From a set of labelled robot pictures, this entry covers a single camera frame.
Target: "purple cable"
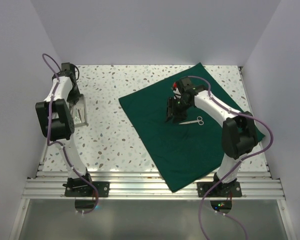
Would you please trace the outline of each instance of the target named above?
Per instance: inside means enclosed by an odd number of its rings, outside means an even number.
[[[74,171],[75,174],[77,174],[77,176],[82,180],[84,181],[86,184],[88,184],[90,187],[93,188],[96,196],[95,196],[95,203],[93,205],[93,208],[88,210],[88,211],[84,211],[82,210],[82,213],[83,214],[88,214],[88,213],[91,213],[95,208],[96,206],[98,205],[98,201],[99,201],[99,193],[98,193],[98,190],[97,188],[92,184],[90,183],[89,181],[87,181],[86,179],[84,179],[81,174],[75,169],[75,167],[72,165],[72,163],[70,162],[69,158],[68,158],[68,155],[67,155],[67,152],[66,152],[66,148],[64,146],[64,144],[60,141],[53,141],[53,142],[50,142],[50,137],[51,137],[51,123],[52,123],[52,103],[54,101],[54,95],[55,95],[55,92],[58,88],[58,85],[59,85],[59,76],[58,74],[56,73],[56,71],[51,67],[51,65],[48,63],[48,61],[46,60],[46,57],[50,58],[59,68],[59,70],[61,71],[61,68],[59,67],[59,65],[57,64],[57,62],[48,54],[46,53],[43,53],[42,54],[42,58],[43,58],[43,61],[45,62],[45,64],[51,69],[51,71],[53,72],[53,74],[56,76],[56,79],[58,80],[57,83],[55,84],[53,90],[52,90],[52,95],[51,95],[51,100],[49,102],[49,116],[48,116],[48,133],[47,133],[47,136],[46,136],[46,144],[48,146],[51,146],[53,144],[59,144],[61,147],[62,147],[62,150],[63,150],[63,153],[64,153],[64,157],[65,157],[65,160],[66,162],[68,163],[68,165],[70,166],[70,168],[72,168],[72,170]]]
[[[218,186],[218,184],[220,184],[220,183],[221,183],[226,177],[228,177],[228,176],[229,176],[229,175],[230,175],[237,167],[239,167],[242,161],[244,161],[244,160],[246,160],[246,159],[248,159],[248,158],[251,158],[251,157],[253,157],[253,156],[255,156],[255,155],[258,155],[258,154],[261,154],[261,153],[267,151],[267,150],[271,147],[271,145],[273,144],[273,142],[274,142],[274,135],[273,135],[271,129],[269,128],[269,126],[268,126],[265,122],[263,122],[263,121],[257,119],[257,118],[254,117],[254,116],[249,116],[249,115],[246,115],[246,114],[243,114],[243,113],[240,113],[240,112],[235,112],[235,111],[229,110],[228,108],[226,108],[225,106],[223,106],[221,103],[219,103],[217,100],[215,100],[215,99],[213,98],[213,96],[211,96],[211,85],[210,85],[210,83],[209,83],[207,80],[205,80],[204,78],[199,77],[199,76],[188,76],[188,78],[200,79],[200,80],[206,82],[206,84],[208,85],[208,95],[209,95],[209,97],[212,99],[212,101],[213,101],[215,104],[217,104],[219,107],[221,107],[222,109],[224,109],[225,111],[227,111],[227,112],[229,112],[229,113],[231,113],[231,114],[238,115],[238,116],[245,117],[245,118],[249,118],[249,119],[253,119],[254,121],[257,121],[257,122],[261,123],[261,124],[268,130],[268,132],[269,132],[269,134],[270,134],[270,142],[269,142],[269,144],[268,144],[264,149],[261,149],[260,151],[257,151],[257,152],[255,152],[255,153],[253,153],[253,154],[251,154],[251,155],[248,155],[248,156],[243,157],[243,158],[241,159],[241,161],[238,161],[238,163],[237,163],[237,164],[236,164],[236,165],[235,165],[235,166],[234,166],[234,167],[233,167],[226,175],[224,175],[224,177],[222,177],[216,184],[214,184],[214,185],[213,185],[213,186],[212,186],[212,187],[204,194],[204,196],[203,196],[203,198],[202,198],[202,200],[201,200],[201,202],[200,202],[200,205],[199,205],[198,218],[199,218],[199,224],[200,224],[200,228],[201,228],[201,231],[202,231],[203,235],[205,236],[205,238],[206,238],[207,240],[210,240],[210,238],[208,237],[208,235],[207,235],[207,233],[206,233],[206,231],[205,231],[205,229],[204,229],[204,227],[203,227],[203,225],[202,225],[202,220],[201,220],[201,212],[202,212],[202,207],[203,207],[205,198],[208,196],[208,194],[209,194],[216,186]],[[247,232],[246,228],[244,227],[244,225],[243,225],[241,222],[239,222],[236,218],[234,218],[233,216],[230,216],[230,215],[228,215],[228,214],[226,214],[225,216],[228,217],[228,218],[230,218],[230,219],[232,219],[232,220],[234,220],[235,222],[237,222],[237,223],[240,225],[240,227],[241,227],[241,228],[243,229],[243,231],[244,231],[245,240],[248,240],[248,239],[249,239],[248,232]]]

